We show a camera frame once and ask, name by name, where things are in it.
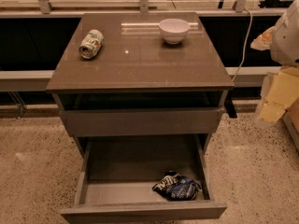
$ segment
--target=dresser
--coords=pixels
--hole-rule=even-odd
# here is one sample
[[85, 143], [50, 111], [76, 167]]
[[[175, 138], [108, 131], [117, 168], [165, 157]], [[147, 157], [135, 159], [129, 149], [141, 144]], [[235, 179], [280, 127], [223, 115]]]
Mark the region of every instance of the dresser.
[[[169, 45], [158, 23], [180, 18], [188, 36]], [[91, 60], [78, 47], [91, 30], [104, 43]], [[69, 223], [219, 218], [204, 154], [234, 84], [195, 13], [85, 14], [48, 86], [82, 155]], [[194, 201], [151, 188], [167, 171], [201, 183]]]

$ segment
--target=crumpled bag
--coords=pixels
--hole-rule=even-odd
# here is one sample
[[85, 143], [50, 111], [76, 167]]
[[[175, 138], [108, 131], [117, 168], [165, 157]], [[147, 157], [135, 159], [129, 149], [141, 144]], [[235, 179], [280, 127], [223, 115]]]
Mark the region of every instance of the crumpled bag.
[[167, 172], [166, 176], [152, 189], [170, 201], [194, 200], [197, 192], [202, 191], [200, 184], [174, 171]]

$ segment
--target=floor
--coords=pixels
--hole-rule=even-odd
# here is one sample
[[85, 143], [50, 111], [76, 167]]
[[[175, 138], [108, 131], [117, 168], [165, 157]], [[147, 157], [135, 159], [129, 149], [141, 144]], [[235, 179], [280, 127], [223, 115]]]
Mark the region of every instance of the floor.
[[[223, 115], [206, 153], [208, 181], [227, 210], [218, 220], [164, 224], [299, 223], [299, 152], [280, 121], [260, 130], [254, 104], [237, 106], [238, 118]], [[0, 106], [0, 223], [67, 222], [82, 163], [55, 105], [29, 106], [22, 119]]]

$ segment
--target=drawer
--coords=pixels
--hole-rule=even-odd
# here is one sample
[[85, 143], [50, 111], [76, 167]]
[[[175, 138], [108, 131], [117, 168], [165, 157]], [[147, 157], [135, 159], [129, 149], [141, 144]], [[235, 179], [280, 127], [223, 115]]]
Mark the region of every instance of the drawer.
[[[152, 190], [175, 170], [202, 184], [194, 201], [168, 201]], [[61, 211], [71, 224], [219, 218], [195, 134], [90, 138], [72, 208]]]
[[223, 108], [62, 111], [70, 136], [214, 133]]

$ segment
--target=soda can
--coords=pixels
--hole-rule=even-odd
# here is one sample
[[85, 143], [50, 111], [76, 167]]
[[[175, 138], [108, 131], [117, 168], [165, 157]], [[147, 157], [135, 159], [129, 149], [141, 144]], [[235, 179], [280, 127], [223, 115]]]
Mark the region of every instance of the soda can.
[[81, 56], [85, 59], [91, 59], [96, 56], [102, 47], [104, 36], [98, 30], [92, 29], [82, 40], [79, 47]]

